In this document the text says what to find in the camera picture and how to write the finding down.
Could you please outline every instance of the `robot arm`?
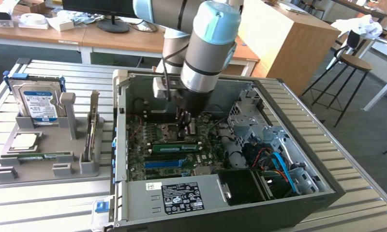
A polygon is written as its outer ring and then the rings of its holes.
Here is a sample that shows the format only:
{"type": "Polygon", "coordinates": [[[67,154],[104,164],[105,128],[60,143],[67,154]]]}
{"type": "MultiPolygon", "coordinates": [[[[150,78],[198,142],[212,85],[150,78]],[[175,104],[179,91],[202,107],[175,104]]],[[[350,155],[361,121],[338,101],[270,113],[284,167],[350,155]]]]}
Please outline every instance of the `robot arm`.
{"type": "Polygon", "coordinates": [[[226,1],[135,0],[134,10],[146,21],[186,33],[180,34],[178,43],[171,46],[166,43],[164,53],[186,47],[191,34],[186,56],[180,54],[172,60],[163,60],[175,67],[183,62],[179,70],[184,88],[174,91],[172,99],[179,107],[179,130],[184,131],[207,106],[219,75],[234,54],[239,6],[230,6],[226,1]]]}

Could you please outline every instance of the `metal table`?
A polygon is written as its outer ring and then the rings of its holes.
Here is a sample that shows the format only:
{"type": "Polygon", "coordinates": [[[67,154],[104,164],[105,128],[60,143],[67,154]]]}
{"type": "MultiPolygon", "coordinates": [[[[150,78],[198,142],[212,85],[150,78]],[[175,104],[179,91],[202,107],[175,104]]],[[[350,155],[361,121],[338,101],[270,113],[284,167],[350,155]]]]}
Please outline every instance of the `metal table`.
{"type": "MultiPolygon", "coordinates": [[[[112,72],[116,67],[33,60],[21,67],[29,74],[64,75],[75,92],[76,115],[89,109],[89,95],[100,90],[99,111],[104,126],[100,176],[0,186],[0,231],[89,231],[93,200],[109,194],[112,138],[112,72]]],[[[326,210],[283,231],[386,231],[387,195],[290,89],[275,79],[262,79],[291,122],[331,170],[347,194],[326,210]]],[[[0,151],[15,125],[17,106],[5,84],[0,86],[0,151]]]]}

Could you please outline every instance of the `barcode sticker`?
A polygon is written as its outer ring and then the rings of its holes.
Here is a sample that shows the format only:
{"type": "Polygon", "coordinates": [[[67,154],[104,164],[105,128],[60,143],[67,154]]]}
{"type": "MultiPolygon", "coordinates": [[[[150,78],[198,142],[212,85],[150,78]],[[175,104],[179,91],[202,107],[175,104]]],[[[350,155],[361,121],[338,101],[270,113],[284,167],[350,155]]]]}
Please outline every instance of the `barcode sticker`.
{"type": "Polygon", "coordinates": [[[65,41],[65,40],[59,40],[59,43],[63,43],[63,44],[79,44],[79,42],[65,41]]]}
{"type": "Polygon", "coordinates": [[[147,183],[147,191],[148,190],[160,190],[162,182],[147,183]]]}

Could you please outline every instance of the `wooden desk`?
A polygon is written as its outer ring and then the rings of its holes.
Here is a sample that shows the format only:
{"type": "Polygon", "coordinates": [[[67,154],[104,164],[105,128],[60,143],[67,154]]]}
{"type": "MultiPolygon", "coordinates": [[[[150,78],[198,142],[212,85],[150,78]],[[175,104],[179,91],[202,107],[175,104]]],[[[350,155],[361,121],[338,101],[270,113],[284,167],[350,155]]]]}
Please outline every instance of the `wooden desk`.
{"type": "Polygon", "coordinates": [[[299,95],[339,33],[312,15],[246,0],[238,35],[260,58],[252,76],[282,78],[299,95]]]}
{"type": "Polygon", "coordinates": [[[337,2],[338,4],[349,7],[350,9],[355,10],[359,13],[363,13],[366,15],[371,15],[373,17],[378,18],[378,22],[381,23],[382,20],[387,17],[387,14],[381,11],[373,11],[371,9],[367,9],[365,6],[359,6],[355,4],[355,2],[350,2],[347,0],[331,0],[337,2]]]}
{"type": "MultiPolygon", "coordinates": [[[[0,44],[76,50],[81,53],[81,63],[84,64],[92,63],[92,52],[160,58],[164,29],[158,28],[159,31],[155,33],[131,29],[124,34],[107,33],[97,28],[96,24],[61,32],[52,28],[48,30],[0,28],[0,44]]],[[[251,76],[259,58],[248,46],[243,45],[239,37],[236,42],[238,47],[230,68],[235,70],[234,74],[251,76]]]]}

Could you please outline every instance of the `monitor stand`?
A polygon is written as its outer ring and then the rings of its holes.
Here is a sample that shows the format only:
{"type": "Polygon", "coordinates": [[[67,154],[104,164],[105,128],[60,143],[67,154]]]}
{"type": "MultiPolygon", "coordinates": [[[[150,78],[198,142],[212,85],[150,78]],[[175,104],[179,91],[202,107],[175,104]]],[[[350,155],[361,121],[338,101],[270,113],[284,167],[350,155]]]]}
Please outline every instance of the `monitor stand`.
{"type": "Polygon", "coordinates": [[[130,26],[126,22],[120,20],[115,20],[115,16],[112,15],[112,19],[103,19],[97,22],[97,27],[109,33],[124,33],[130,30],[130,26]]]}

